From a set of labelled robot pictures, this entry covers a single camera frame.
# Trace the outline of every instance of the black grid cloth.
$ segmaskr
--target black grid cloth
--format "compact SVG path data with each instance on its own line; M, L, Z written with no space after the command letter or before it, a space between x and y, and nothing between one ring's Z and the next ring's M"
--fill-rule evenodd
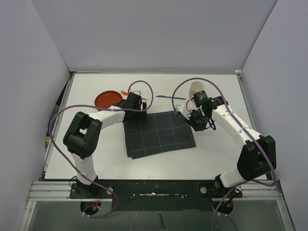
M127 156L137 159L195 147L191 127L174 111L148 114L146 121L125 122Z

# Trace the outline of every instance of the white grid line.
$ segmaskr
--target white grid line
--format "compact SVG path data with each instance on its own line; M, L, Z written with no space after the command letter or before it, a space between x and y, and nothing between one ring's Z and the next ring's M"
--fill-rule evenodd
M161 146L151 147L151 148L159 148L159 147L164 147L164 146L169 146L169 145L174 145L174 144L177 145L177 144L179 144L179 143L166 144L166 145L161 145ZM142 149L138 149L138 150L134 150L134 151L130 151L130 152L132 153L132 152L142 151L142 150L151 149L151 148L142 148Z
M170 119L170 123L171 123L171 126L172 126L174 139L175 139L175 142L177 143L177 138L175 137L175 132L174 132L174 128L173 128L173 125L172 125L170 113L169 113L169 119Z
M179 127L175 127L175 128L182 128L182 127L185 127L185 126L188 126L188 125L183 125L183 126L179 126ZM174 128L164 128L164 129L157 129L156 131L163 131L163 130L168 130L168 129L174 129ZM138 134L144 134L144 133L149 133L149 132L154 132L155 130L153 131L144 131L144 132L139 132L139 133L129 133L128 135L138 135Z
M158 137L158 142L159 142L159 146L160 146L160 151L163 152L162 144L160 143L160 139L159 139L158 128L157 128L155 116L154 116L154 122L155 122L156 131L157 131L157 137Z
M142 144L143 144L143 150L144 150L144 156L146 156L146 153L145 153L145 146L144 146L144 141L143 141L143 136L141 134L141 139L142 139Z
M174 129L175 129L175 128L183 128L183 127L186 127L186 126L188 126L188 125L187 125L187 124L185 124L185 125L183 125L183 126L173 127L173 124L172 124L172 120L171 120L170 113L172 113L172 112L162 113L162 114L158 114L158 115L155 115L155 114L149 115L149 117L154 117L154 122L155 122L155 128L156 128L156 130L142 132L141 123L139 123L139 126L140 126L140 131L141 131L141 132L139 132L139 133L135 133L135 134L129 133L128 135L138 135L138 134L141 134L141 139L142 139L143 149L133 150L133 151L130 151L130 152L137 152L137 151L142 151L142 150L144 150L144 154L145 154L145 156L147 156L147 154L146 154L146 149L152 149L152 148L159 148L159 147L160 147L160 150L161 150L161 153L162 153L162 152L163 152L162 147L165 147L165 146L176 145L176 146L177 146L177 150L179 150L179 145L178 145L178 144L182 144L182 143L189 143L189 142L192 142L192 143L193 143L193 145L195 146L196 144L195 144L195 142L194 142L194 140L193 140L193 134L192 134L192 130L191 130L191 129L189 129L189 133L190 133L190 137L191 137L191 139L192 139L192 140L190 140L190 141L185 141L185 142L177 142L177 139L176 139L176 136L175 136ZM169 119L170 119L171 128L157 129L157 124L156 124L156 119L155 119L155 116L167 115L167 114L168 114ZM173 130L173 134L174 134L174 138L175 138L175 142L176 142L176 143L166 144L166 145L161 145L161 142L160 142L160 139L159 139L159 133L158 133L158 131L159 131L159 130L168 130L168 129L172 129L172 130ZM144 145L144 140L143 140L143 134L144 134L144 133L149 133L149 132L155 132L155 131L157 132L157 135L158 135L158 141L159 141L159 145L160 145L160 146L150 147L150 148L145 148L145 145Z

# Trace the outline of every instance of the orange object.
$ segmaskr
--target orange object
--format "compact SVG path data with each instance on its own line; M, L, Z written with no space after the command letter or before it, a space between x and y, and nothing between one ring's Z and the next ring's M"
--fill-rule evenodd
M121 94L127 96L127 95L128 95L128 92L121 90Z
M96 97L95 106L109 108L112 105L121 102L122 100L123 97L119 92L116 92L114 90L108 90L104 91Z

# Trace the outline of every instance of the red plate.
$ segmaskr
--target red plate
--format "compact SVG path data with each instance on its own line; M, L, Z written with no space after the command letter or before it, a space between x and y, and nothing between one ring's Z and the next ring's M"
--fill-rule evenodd
M99 94L95 99L95 106L109 108L112 105L119 103L123 100L123 97L120 93L114 90L104 91Z

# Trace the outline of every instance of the bolt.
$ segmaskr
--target bolt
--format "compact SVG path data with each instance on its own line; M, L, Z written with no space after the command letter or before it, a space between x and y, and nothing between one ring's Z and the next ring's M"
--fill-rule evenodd
M111 195L111 192L113 192L114 190L113 190L113 188L111 188L111 187L109 187L108 189L109 189L110 191L107 191L107 194L108 194L108 195Z
M201 188L200 188L200 192L201 192L202 194L206 194L206 187L201 187Z

